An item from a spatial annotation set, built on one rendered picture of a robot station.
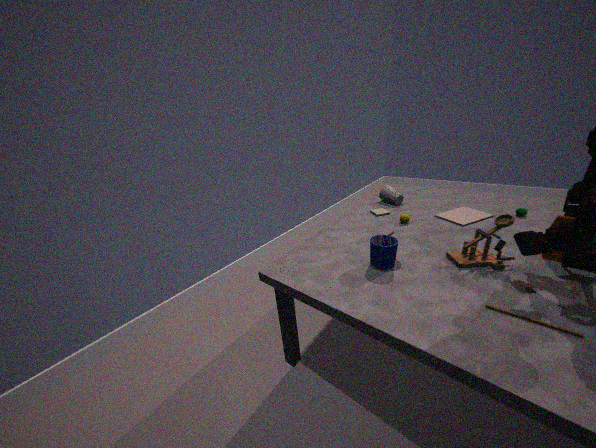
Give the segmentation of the beige flat square tile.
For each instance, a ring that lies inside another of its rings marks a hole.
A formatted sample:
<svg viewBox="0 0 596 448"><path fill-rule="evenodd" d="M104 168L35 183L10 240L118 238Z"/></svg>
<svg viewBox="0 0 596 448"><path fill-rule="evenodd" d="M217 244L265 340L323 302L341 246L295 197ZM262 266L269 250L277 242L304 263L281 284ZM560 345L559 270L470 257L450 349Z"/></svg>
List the beige flat square tile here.
<svg viewBox="0 0 596 448"><path fill-rule="evenodd" d="M387 210L385 210L383 208L373 209L373 210L370 210L370 212L373 213L376 216L382 216L382 215L390 214L389 211L387 211Z"/></svg>

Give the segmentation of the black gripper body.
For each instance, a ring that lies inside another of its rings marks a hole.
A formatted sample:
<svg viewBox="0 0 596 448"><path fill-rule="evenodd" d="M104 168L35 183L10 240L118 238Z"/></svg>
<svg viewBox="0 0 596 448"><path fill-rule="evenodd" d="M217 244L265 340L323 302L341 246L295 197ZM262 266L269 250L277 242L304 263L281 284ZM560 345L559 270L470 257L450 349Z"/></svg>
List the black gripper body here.
<svg viewBox="0 0 596 448"><path fill-rule="evenodd" d="M514 235L514 239L524 256L541 254L544 250L562 250L557 248L557 244L576 245L578 237L571 230L572 222L561 223L556 228L548 228L545 230L547 233L545 235L538 235L534 231L519 232Z"/></svg>

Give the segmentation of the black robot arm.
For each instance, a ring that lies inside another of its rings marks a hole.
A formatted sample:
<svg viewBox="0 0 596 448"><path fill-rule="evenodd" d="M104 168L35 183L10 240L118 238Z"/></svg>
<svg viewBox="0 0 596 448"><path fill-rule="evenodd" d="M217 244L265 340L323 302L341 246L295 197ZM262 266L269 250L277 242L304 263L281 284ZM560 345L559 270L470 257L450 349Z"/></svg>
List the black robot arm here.
<svg viewBox="0 0 596 448"><path fill-rule="evenodd" d="M562 211L564 216L577 218L571 230L578 238L576 245L562 243L557 248L564 249L564 267L596 271L596 126L590 130L586 145L592 160L583 181L568 190Z"/></svg>

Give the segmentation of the blue mug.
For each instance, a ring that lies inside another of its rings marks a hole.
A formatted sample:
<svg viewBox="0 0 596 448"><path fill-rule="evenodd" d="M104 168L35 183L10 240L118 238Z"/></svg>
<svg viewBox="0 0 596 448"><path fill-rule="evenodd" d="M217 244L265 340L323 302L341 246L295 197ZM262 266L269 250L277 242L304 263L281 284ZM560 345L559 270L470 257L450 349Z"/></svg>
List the blue mug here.
<svg viewBox="0 0 596 448"><path fill-rule="evenodd" d="M398 240L389 235L375 235L370 239L370 265L378 271L391 271L395 266Z"/></svg>

